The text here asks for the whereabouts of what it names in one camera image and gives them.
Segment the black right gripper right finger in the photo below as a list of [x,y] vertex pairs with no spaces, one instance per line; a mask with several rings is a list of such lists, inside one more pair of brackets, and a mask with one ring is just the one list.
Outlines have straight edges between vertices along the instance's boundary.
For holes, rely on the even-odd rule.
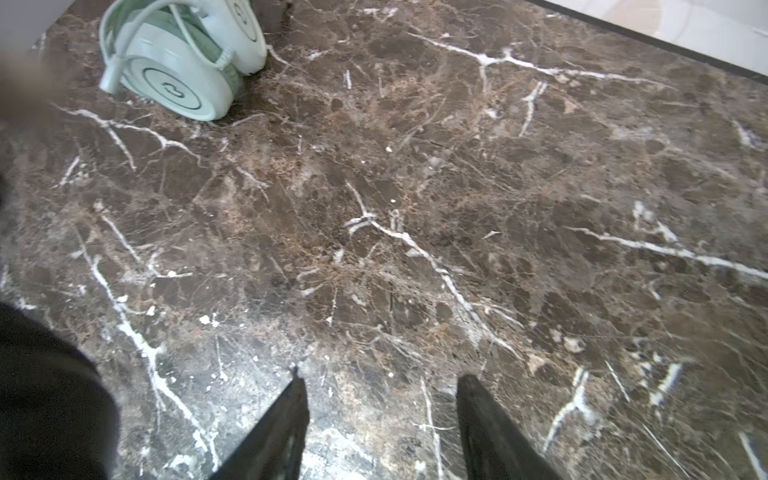
[[476,376],[467,374],[458,379],[456,409],[468,478],[560,477]]

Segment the black blue headphones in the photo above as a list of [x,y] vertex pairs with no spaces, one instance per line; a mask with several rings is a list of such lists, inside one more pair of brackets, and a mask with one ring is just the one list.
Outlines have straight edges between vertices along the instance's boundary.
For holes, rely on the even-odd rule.
[[118,406],[75,346],[1,306],[1,476],[108,479],[119,443]]

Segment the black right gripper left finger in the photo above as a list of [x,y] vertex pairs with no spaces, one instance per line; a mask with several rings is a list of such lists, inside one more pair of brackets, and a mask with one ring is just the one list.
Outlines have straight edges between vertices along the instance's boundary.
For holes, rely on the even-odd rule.
[[298,367],[257,424],[210,479],[288,479],[301,475],[310,423],[306,382]]

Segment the mint green headphones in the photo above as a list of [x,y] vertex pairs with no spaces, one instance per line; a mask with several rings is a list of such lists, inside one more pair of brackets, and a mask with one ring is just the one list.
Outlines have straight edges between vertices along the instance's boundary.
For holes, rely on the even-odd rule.
[[247,1],[115,1],[98,39],[102,91],[125,87],[196,121],[225,117],[268,56]]

